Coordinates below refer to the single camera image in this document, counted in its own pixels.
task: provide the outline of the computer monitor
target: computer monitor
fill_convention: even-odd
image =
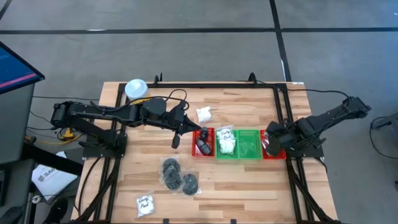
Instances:
[[[44,78],[37,69],[0,42],[0,94]]]

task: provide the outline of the wooden table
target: wooden table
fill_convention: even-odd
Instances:
[[[100,105],[114,106],[118,82],[106,82],[103,86]],[[290,89],[304,88],[303,84],[288,83]],[[173,89],[151,88],[150,95],[167,96]],[[208,127],[233,124],[235,129],[265,129],[270,121],[277,121],[274,95],[266,88],[187,88],[187,111],[190,119],[197,123],[197,108],[211,107],[213,119]],[[183,98],[184,93],[173,95]],[[290,104],[294,119],[311,114],[305,91],[290,91]],[[177,104],[169,100],[167,109]],[[282,103],[284,117],[286,112]],[[102,128],[110,128],[109,121],[96,121]],[[220,161],[215,158],[191,156],[192,134],[181,137],[177,150],[170,147],[174,133],[151,126],[127,128],[128,144],[126,155],[121,160],[118,187],[114,201],[112,223],[162,223],[169,218],[171,223],[207,222],[230,223],[295,223],[292,196],[285,161]],[[183,197],[171,194],[159,182],[160,158],[178,156],[180,164],[193,169],[198,177],[201,194]],[[95,159],[85,161],[83,180]],[[98,192],[101,159],[88,178],[82,200],[82,210]],[[330,217],[337,219],[325,168],[313,159],[304,159],[308,188],[314,199]],[[154,191],[155,213],[137,218],[136,197],[144,192]],[[306,219],[301,194],[302,216]],[[103,200],[101,218],[105,217],[108,196]],[[74,211],[72,218],[77,217]]]

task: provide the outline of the black disc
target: black disc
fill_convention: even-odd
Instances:
[[[163,175],[164,175],[164,172],[165,172],[170,166],[174,167],[174,169],[175,169],[177,172],[180,172],[180,164],[178,164],[178,162],[177,162],[175,159],[169,158],[169,159],[166,159],[166,160],[163,162]]]
[[[187,195],[193,195],[198,191],[198,179],[193,174],[187,174],[182,178],[182,191]]]
[[[170,190],[177,190],[182,183],[181,176],[174,166],[170,166],[167,170],[165,170],[163,173],[163,180],[167,188]]]

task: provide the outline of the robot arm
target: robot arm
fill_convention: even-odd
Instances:
[[[181,101],[170,111],[166,111],[167,103],[162,98],[153,98],[135,105],[119,108],[100,107],[94,104],[67,101],[56,103],[51,123],[57,128],[75,128],[78,131],[94,136],[98,142],[116,147],[122,136],[110,130],[103,130],[86,119],[104,119],[118,121],[132,128],[150,125],[175,132],[172,147],[176,149],[181,135],[200,130],[200,126],[192,122],[185,114],[186,103]]]
[[[272,121],[266,129],[269,136],[266,152],[276,156],[285,149],[292,157],[323,157],[319,148],[326,139],[319,138],[321,133],[346,119],[364,118],[369,110],[370,106],[351,96],[318,116],[301,118],[296,122],[285,121],[284,124]]]

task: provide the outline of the plastic bag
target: plastic bag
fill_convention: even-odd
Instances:
[[[264,131],[264,138],[261,138],[261,144],[262,144],[264,151],[267,153],[268,156],[270,156],[270,154],[267,152],[267,148],[269,145],[268,138],[269,138],[268,132]]]
[[[180,175],[180,164],[178,157],[160,158],[160,182],[166,187],[176,192],[181,189],[182,178]]]
[[[217,140],[220,144],[220,153],[233,154],[236,139],[233,133],[233,125],[223,126],[216,130]]]
[[[191,170],[182,172],[182,192],[184,196],[193,196],[201,193],[199,180]]]
[[[155,212],[153,192],[148,192],[146,194],[139,195],[136,198],[136,202],[137,202],[137,211],[138,211],[137,218]]]
[[[197,114],[198,114],[199,124],[202,124],[202,123],[205,123],[205,122],[211,120],[211,113],[210,113],[209,106],[197,109]]]

